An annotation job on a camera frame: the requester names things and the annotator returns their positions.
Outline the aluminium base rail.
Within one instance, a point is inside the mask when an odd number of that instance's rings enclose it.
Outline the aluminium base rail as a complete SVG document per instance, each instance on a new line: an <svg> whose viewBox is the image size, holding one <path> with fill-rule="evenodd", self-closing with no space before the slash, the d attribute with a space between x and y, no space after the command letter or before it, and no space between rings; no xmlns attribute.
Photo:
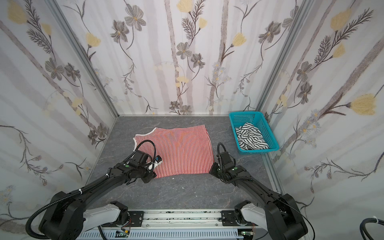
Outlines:
<svg viewBox="0 0 384 240"><path fill-rule="evenodd" d="M141 227L123 228L125 217L123 211L114 205L88 210L84 213L86 217L85 230L83 232L101 227L102 229L116 229L123 233L131 230L176 230L176 229L264 229L255 225L252 227L223 227L219 221L221 211L218 210L143 210L144 220Z"/></svg>

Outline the red white striped tank top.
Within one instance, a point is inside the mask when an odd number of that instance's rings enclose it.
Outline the red white striped tank top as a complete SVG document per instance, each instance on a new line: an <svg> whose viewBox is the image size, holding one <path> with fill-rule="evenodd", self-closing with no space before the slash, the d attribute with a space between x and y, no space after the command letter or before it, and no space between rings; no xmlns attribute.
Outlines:
<svg viewBox="0 0 384 240"><path fill-rule="evenodd" d="M137 146L152 141L162 163L155 167L157 178L176 175L208 174L214 163L209 133L204 125L188 128L154 128L133 138Z"/></svg>

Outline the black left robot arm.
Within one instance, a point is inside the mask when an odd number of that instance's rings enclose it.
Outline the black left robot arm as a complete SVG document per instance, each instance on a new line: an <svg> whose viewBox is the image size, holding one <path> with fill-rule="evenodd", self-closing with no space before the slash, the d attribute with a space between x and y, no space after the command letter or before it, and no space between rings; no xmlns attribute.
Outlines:
<svg viewBox="0 0 384 240"><path fill-rule="evenodd" d="M55 194L43 210L39 231L51 240L76 239L85 230L84 213L96 200L121 185L128 185L131 180L141 179L146 184L157 176L154 169L163 159L155 155L147 163L148 157L144 152L134 151L90 184L69 193Z"/></svg>

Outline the black white striped tank top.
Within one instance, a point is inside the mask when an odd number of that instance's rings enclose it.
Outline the black white striped tank top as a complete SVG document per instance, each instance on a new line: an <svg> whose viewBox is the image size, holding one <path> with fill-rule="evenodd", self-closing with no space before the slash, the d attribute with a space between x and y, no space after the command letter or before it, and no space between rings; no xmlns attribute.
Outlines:
<svg viewBox="0 0 384 240"><path fill-rule="evenodd" d="M256 151L270 148L261 131L251 123L235 128L235 132L241 150Z"/></svg>

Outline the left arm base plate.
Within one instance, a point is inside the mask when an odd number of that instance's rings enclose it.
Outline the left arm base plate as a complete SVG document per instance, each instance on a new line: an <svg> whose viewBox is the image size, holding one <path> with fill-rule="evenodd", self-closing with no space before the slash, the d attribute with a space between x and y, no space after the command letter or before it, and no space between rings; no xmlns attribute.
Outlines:
<svg viewBox="0 0 384 240"><path fill-rule="evenodd" d="M128 211L124 214L125 222L122 227L141 227L144 220L144 213L144 211Z"/></svg>

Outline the teal plastic basket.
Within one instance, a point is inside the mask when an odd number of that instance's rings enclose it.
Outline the teal plastic basket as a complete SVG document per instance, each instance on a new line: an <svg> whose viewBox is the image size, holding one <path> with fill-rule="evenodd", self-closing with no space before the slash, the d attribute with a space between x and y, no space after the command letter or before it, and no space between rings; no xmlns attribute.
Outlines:
<svg viewBox="0 0 384 240"><path fill-rule="evenodd" d="M232 112L229 113L229 118L240 155L266 154L279 150L280 146L261 112ZM241 140L239 139L240 132L237 129L242 128L244 125L253 125L257 128L268 148L257 150L242 149Z"/></svg>

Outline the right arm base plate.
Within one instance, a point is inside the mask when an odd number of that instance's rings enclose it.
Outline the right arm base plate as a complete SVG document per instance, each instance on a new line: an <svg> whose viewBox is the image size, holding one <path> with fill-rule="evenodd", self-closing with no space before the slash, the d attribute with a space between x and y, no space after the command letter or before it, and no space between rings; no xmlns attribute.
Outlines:
<svg viewBox="0 0 384 240"><path fill-rule="evenodd" d="M222 210L219 221L223 227L252 227L251 222L246 222L240 213L235 210Z"/></svg>

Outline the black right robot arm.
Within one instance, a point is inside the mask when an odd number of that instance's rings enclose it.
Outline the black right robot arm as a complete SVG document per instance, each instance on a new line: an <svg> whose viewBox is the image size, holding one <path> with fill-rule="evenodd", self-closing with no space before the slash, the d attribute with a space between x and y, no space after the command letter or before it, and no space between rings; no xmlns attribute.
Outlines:
<svg viewBox="0 0 384 240"><path fill-rule="evenodd" d="M217 159L210 174L252 198L238 210L241 220L264 228L273 240L298 240L308 233L305 217L291 195L281 195L261 184L244 167L236 165L227 151L218 152Z"/></svg>

